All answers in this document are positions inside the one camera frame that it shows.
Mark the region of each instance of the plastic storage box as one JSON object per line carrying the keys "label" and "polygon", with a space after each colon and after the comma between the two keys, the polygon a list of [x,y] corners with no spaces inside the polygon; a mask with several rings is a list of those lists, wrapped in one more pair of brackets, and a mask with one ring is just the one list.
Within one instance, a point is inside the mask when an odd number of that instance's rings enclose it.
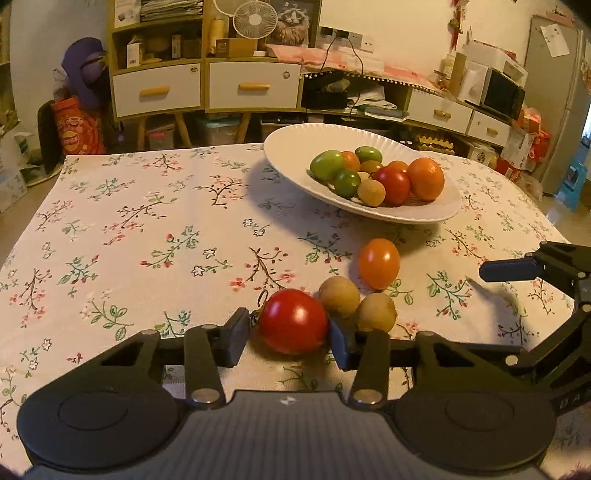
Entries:
{"label": "plastic storage box", "polygon": [[238,115],[224,118],[199,118],[197,123],[201,137],[205,143],[212,147],[214,145],[232,145],[238,133],[241,117]]}
{"label": "plastic storage box", "polygon": [[26,193],[27,187],[20,172],[0,174],[0,213],[8,210]]}
{"label": "plastic storage box", "polygon": [[166,123],[148,130],[148,141],[150,150],[174,150],[174,128],[175,123]]}

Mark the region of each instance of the stack of magazines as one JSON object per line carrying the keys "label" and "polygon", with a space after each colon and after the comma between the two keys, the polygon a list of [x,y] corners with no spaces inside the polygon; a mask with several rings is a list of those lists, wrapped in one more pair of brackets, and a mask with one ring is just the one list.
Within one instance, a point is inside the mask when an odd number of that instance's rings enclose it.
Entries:
{"label": "stack of magazines", "polygon": [[142,0],[141,21],[201,15],[203,0]]}

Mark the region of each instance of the paper plate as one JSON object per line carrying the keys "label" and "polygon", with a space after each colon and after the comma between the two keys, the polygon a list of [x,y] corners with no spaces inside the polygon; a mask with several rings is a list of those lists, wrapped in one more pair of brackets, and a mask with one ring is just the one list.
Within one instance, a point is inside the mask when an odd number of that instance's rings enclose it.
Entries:
{"label": "paper plate", "polygon": [[381,135],[330,124],[300,124],[280,128],[267,137],[265,154],[273,168],[308,194],[366,217],[394,223],[437,223],[453,217],[462,207],[460,193],[448,175],[443,192],[434,202],[376,208],[362,205],[356,199],[341,198],[308,175],[310,162],[323,151],[355,151],[363,145],[379,149],[385,165],[394,160],[410,163],[428,154]]}

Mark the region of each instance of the wall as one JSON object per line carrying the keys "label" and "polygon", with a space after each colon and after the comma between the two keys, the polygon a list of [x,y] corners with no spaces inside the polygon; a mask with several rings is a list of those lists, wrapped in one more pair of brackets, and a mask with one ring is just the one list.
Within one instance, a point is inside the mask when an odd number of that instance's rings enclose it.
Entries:
{"label": "wall", "polygon": [[[369,34],[376,53],[423,74],[440,68],[449,52],[450,0],[323,0],[320,25]],[[476,40],[517,53],[523,62],[533,13],[553,9],[556,0],[472,0],[465,30]]]}
{"label": "wall", "polygon": [[13,0],[11,76],[22,129],[37,133],[37,111],[53,98],[53,69],[82,37],[106,37],[106,0]]}

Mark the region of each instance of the orange tomato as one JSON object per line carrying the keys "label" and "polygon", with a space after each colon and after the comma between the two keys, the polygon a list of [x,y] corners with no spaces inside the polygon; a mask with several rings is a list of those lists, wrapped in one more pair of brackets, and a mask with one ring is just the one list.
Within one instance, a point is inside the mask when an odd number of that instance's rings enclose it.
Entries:
{"label": "orange tomato", "polygon": [[386,165],[386,168],[396,167],[402,170],[404,173],[408,170],[408,163],[403,162],[402,160],[394,160]]}
{"label": "orange tomato", "polygon": [[345,166],[343,167],[345,170],[353,170],[359,171],[361,168],[361,162],[359,161],[357,155],[354,152],[344,151],[341,152],[345,158]]}
{"label": "orange tomato", "polygon": [[396,280],[400,272],[400,254],[385,238],[374,238],[361,249],[358,258],[359,275],[368,287],[383,290]]}
{"label": "orange tomato", "polygon": [[431,202],[441,195],[445,186],[445,176],[441,167],[430,158],[418,158],[407,170],[411,191],[414,196]]}

